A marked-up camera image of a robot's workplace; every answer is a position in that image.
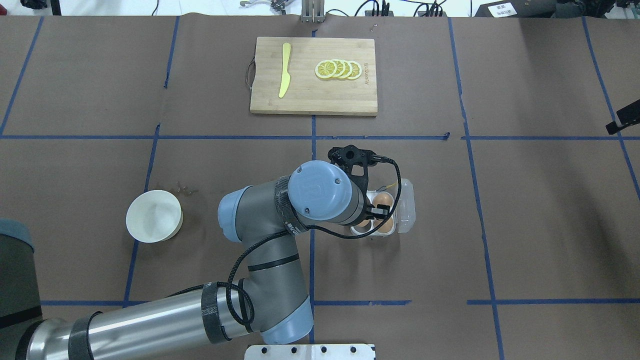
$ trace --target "lemon slice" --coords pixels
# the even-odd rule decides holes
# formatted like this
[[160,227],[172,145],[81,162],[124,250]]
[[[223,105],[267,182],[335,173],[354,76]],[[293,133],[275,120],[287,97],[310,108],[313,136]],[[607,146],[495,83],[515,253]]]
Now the lemon slice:
[[357,61],[349,61],[349,66],[351,66],[351,73],[347,77],[349,80],[355,80],[362,75],[362,67]]
[[338,66],[338,69],[335,71],[335,74],[332,76],[332,78],[337,78],[338,76],[344,73],[344,69],[346,69],[347,64],[344,60],[340,60],[340,59],[331,59],[331,61],[333,61]]
[[338,65],[331,60],[320,61],[316,65],[316,76],[321,79],[329,79],[335,75],[338,70]]
[[342,74],[338,76],[338,79],[346,79],[349,75],[351,75],[351,71],[352,71],[351,62],[344,61],[344,64],[345,64],[344,72],[342,72]]

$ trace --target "egg carton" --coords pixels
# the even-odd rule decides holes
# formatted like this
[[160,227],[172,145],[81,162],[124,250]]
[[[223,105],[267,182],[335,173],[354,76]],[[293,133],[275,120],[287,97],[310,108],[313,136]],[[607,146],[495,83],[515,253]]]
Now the egg carton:
[[[381,203],[390,207],[393,206],[394,196],[384,191],[378,192],[367,190],[367,198],[369,198],[369,202],[373,204],[375,198],[381,193],[388,195],[388,199],[390,199],[387,199],[386,201],[383,201]],[[359,227],[359,230],[355,226],[351,226],[351,233],[354,235],[362,235],[368,231],[371,231],[371,229],[374,228],[374,222],[375,220],[369,220],[369,226],[364,228]],[[411,183],[411,181],[409,181],[409,179],[402,179],[402,192],[400,193],[400,199],[398,200],[398,204],[396,210],[394,211],[394,214],[388,222],[393,222],[393,225],[389,232],[383,233],[380,230],[377,230],[370,236],[389,236],[396,230],[398,231],[398,233],[408,233],[415,223],[415,200],[413,198],[413,184]]]

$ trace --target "metal stand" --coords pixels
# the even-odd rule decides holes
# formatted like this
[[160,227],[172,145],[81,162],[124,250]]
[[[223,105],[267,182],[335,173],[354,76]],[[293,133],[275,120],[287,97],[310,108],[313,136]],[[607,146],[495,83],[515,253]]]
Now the metal stand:
[[302,22],[324,22],[324,0],[302,0]]
[[53,15],[62,15],[60,12],[60,0],[51,0],[51,11]]

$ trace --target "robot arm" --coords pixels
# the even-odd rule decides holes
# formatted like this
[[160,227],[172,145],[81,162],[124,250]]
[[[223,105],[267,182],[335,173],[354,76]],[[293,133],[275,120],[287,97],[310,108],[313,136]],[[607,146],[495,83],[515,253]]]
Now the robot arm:
[[[218,222],[230,241],[246,249],[227,282],[95,313],[75,323],[46,320],[32,326],[15,344],[17,353],[24,354],[16,359],[141,359],[224,343],[250,332],[260,332],[267,344],[291,343],[306,336],[313,316],[294,235],[318,228],[315,224],[320,222],[353,225],[366,218],[388,219],[397,204],[396,199],[390,211],[372,207],[364,195],[366,182],[351,180],[349,164],[364,163],[366,171],[367,163],[372,166],[386,158],[352,145],[332,151],[332,164],[309,161],[290,176],[224,196]],[[359,162],[347,161],[354,155]],[[244,258],[250,275],[234,282]]]

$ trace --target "label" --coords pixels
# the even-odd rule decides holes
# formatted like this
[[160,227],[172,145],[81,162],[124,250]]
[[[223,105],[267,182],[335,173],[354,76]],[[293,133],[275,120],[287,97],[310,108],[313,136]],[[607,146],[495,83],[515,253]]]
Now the label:
[[369,84],[369,63],[364,63],[364,83]]
[[489,9],[493,17],[505,17],[517,14],[511,3],[487,6],[487,9]]

